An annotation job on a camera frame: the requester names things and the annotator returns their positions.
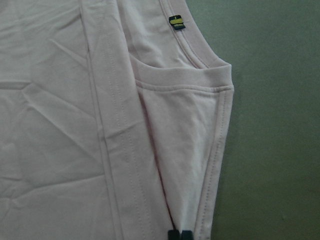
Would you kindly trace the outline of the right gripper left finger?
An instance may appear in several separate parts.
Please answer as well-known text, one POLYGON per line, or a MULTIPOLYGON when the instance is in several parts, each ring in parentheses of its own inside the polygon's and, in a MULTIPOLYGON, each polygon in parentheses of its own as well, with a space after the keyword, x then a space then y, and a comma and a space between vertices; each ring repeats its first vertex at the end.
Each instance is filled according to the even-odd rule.
POLYGON ((180 240, 181 233, 177 229, 171 229, 167 231, 167 239, 168 240, 180 240))

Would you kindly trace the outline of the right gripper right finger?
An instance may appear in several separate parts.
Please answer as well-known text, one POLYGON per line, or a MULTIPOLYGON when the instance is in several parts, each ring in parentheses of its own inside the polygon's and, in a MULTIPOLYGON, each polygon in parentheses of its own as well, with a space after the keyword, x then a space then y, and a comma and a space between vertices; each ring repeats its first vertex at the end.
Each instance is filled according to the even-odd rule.
POLYGON ((181 232, 181 240, 194 240, 194 234, 192 230, 183 230, 181 232))

